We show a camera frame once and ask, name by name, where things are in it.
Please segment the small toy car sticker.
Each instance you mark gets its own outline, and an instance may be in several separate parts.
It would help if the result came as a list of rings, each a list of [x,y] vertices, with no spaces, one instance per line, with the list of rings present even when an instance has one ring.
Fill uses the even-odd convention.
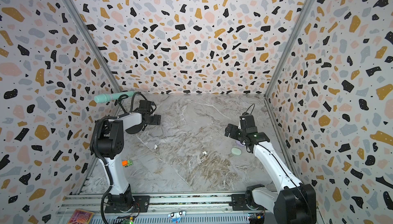
[[[180,220],[186,216],[186,211],[172,212],[168,215],[170,221],[174,224],[178,224]]]

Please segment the mint green charging case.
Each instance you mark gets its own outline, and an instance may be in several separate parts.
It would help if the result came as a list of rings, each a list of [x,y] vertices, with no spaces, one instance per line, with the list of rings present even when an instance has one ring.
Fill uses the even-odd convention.
[[[233,148],[231,148],[231,153],[232,153],[233,155],[239,156],[239,155],[242,154],[242,151],[241,151],[239,148],[233,147]]]

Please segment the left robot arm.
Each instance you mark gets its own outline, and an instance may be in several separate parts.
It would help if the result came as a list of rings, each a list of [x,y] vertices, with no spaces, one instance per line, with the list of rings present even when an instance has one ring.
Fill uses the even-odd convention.
[[[104,168],[108,190],[103,198],[107,198],[109,206],[130,207],[134,202],[121,160],[124,134],[136,134],[148,125],[158,126],[160,123],[161,116],[152,111],[126,112],[96,121],[90,150]]]

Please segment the corner aluminium profile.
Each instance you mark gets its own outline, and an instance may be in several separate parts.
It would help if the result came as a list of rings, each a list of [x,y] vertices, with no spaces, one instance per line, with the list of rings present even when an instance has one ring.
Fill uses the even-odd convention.
[[[102,67],[103,72],[107,76],[107,78],[108,78],[108,80],[109,80],[109,82],[111,84],[112,89],[116,93],[121,92],[121,88],[120,88],[116,78],[114,77],[114,75],[112,74],[110,68],[108,67],[108,65],[107,65],[107,63],[106,63],[102,53],[100,52],[97,44],[95,43],[92,35],[89,33],[89,30],[88,30],[85,22],[83,21],[82,17],[80,16],[77,7],[72,2],[72,0],[61,0],[61,1],[63,2],[64,7],[68,10],[70,16],[73,18],[77,28],[79,29],[80,33],[84,37],[84,39],[85,39],[87,45],[89,46],[90,50],[95,55],[98,63]]]
[[[305,0],[302,11],[300,12],[298,19],[296,20],[296,23],[295,23],[295,25],[291,31],[291,34],[288,38],[287,44],[285,45],[285,48],[283,49],[283,52],[280,56],[278,64],[276,65],[275,71],[272,75],[271,81],[270,81],[268,88],[265,92],[266,99],[268,99],[268,97],[273,93],[273,89],[275,87],[275,82],[279,78],[280,69],[284,66],[286,59],[289,57],[289,55],[291,53],[291,49],[294,46],[295,42],[297,41],[297,38],[299,37],[301,30],[303,29],[303,25],[306,22],[309,14],[310,14],[310,11],[312,9],[314,2],[315,2],[315,0]]]

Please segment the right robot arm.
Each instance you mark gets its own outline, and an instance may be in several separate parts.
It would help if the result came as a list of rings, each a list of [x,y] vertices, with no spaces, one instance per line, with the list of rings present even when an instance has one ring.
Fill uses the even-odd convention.
[[[254,128],[238,128],[228,124],[225,136],[240,141],[263,164],[276,191],[262,184],[247,187],[242,201],[236,206],[250,210],[268,210],[278,224],[315,224],[316,193],[312,185],[304,184],[277,155],[269,138]]]

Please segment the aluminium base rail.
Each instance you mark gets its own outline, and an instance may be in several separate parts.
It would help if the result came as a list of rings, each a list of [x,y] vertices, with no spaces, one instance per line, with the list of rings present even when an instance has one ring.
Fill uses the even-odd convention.
[[[236,206],[244,192],[184,192],[134,193],[130,207],[109,206],[102,195],[68,195],[52,218],[57,224],[67,224],[75,210],[94,212],[90,224],[173,224],[168,215],[186,211],[178,224],[277,224],[268,210],[250,210]],[[316,204],[316,224],[323,218]]]

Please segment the left corner aluminium profile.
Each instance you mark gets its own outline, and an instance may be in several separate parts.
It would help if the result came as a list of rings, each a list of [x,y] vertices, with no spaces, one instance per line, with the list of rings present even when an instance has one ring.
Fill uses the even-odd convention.
[[[85,39],[87,45],[89,46],[90,50],[95,55],[98,63],[102,67],[103,72],[107,76],[107,78],[108,78],[108,80],[109,80],[109,82],[111,84],[112,89],[116,93],[121,92],[121,88],[120,88],[116,78],[114,77],[114,75],[112,74],[110,68],[108,67],[108,65],[107,65],[107,63],[106,63],[102,53],[100,52],[97,44],[95,43],[92,35],[89,33],[89,30],[88,30],[85,22],[83,21],[82,17],[80,16],[77,7],[72,2],[72,0],[61,0],[61,1],[63,2],[64,7],[68,10],[70,16],[73,18],[77,28],[79,29],[80,33],[84,37],[84,39]]]

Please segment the green toy car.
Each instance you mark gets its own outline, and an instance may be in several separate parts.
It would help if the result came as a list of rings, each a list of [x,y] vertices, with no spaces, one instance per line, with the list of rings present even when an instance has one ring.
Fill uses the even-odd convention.
[[[133,161],[132,160],[124,160],[122,161],[122,166],[123,167],[129,167],[133,165]]]

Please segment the right corner aluminium profile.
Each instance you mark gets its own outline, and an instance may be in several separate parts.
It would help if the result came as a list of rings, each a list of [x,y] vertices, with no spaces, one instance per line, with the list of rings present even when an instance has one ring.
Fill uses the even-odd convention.
[[[291,49],[294,46],[295,42],[297,41],[297,38],[299,37],[301,30],[303,29],[303,25],[306,22],[309,14],[310,14],[310,11],[312,9],[314,2],[315,2],[315,0],[305,0],[302,11],[300,12],[298,19],[296,20],[296,23],[295,23],[295,25],[291,31],[291,34],[288,38],[287,44],[285,45],[285,48],[283,49],[283,52],[280,56],[278,64],[276,65],[275,71],[272,75],[271,81],[270,81],[268,88],[265,92],[266,99],[268,99],[268,97],[273,93],[273,89],[275,87],[275,82],[279,78],[280,69],[284,66],[286,59],[289,57],[289,55],[291,53]]]

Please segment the colourful card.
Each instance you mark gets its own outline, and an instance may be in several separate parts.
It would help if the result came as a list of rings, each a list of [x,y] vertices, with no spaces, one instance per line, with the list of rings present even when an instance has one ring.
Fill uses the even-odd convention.
[[[68,224],[89,224],[95,213],[77,209],[70,217]]]

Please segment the purple charging case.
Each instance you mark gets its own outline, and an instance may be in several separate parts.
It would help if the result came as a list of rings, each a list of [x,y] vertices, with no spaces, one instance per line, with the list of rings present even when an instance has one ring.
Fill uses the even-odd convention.
[[[236,142],[240,147],[245,147],[245,145],[243,145],[241,142]]]

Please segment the black microphone stand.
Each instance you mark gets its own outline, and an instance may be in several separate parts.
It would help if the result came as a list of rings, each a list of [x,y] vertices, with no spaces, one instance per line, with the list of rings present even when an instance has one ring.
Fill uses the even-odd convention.
[[[117,103],[123,110],[123,114],[116,117],[116,121],[123,123],[123,128],[128,134],[138,133],[142,129],[142,114],[134,111],[134,100],[137,95],[141,95],[140,92],[122,92],[117,98]],[[131,98],[131,107],[129,111],[126,111],[121,104],[121,101]]]

